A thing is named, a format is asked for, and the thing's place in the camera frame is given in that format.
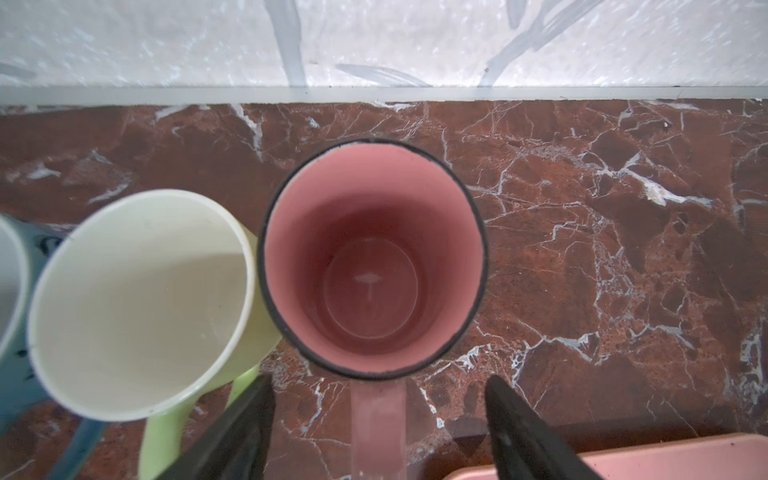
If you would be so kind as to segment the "light green mug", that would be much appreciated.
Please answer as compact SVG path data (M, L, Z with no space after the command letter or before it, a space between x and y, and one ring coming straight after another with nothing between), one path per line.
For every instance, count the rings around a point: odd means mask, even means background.
M142 479L178 458L199 398L224 385L239 397L280 341L257 243L217 202L152 190L91 215L36 283L27 320L36 377L80 417L143 421Z

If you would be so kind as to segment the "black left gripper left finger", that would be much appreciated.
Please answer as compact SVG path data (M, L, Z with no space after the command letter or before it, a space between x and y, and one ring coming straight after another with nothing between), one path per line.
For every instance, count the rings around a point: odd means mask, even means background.
M262 479L276 407L272 376L262 374L161 479Z

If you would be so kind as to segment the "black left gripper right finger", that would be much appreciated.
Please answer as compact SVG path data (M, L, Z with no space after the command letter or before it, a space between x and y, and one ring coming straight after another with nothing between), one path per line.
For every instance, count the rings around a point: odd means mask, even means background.
M600 480L501 377L489 377L484 398L500 479Z

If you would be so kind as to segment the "blue flower mug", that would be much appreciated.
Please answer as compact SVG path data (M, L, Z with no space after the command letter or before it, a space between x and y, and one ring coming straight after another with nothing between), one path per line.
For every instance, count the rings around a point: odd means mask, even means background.
M40 226L1 216L1 431L49 395L30 362L27 314L36 282L62 239Z

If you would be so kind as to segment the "pink mug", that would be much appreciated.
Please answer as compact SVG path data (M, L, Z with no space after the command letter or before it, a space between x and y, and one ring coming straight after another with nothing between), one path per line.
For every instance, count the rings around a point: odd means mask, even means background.
M341 142L281 185L257 258L280 332L349 382L352 477L405 478L406 378L461 339L487 282L467 188L415 146Z

